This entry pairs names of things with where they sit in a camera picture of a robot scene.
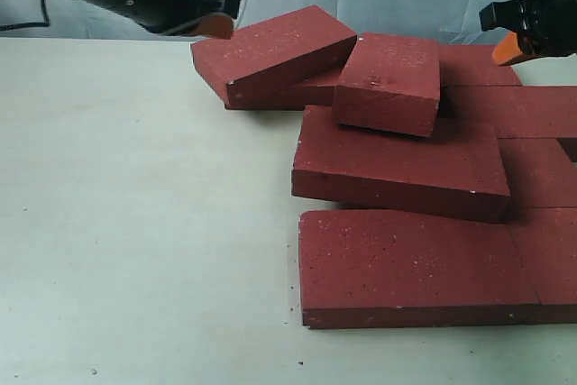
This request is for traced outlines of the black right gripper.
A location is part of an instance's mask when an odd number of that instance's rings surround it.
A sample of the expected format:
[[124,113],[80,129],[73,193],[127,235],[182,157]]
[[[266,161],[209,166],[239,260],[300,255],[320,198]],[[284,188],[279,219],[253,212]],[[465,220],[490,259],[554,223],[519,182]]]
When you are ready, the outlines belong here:
[[[481,30],[510,32],[493,52],[496,65],[576,53],[576,0],[508,0],[479,11]],[[526,32],[526,36],[515,32]]]

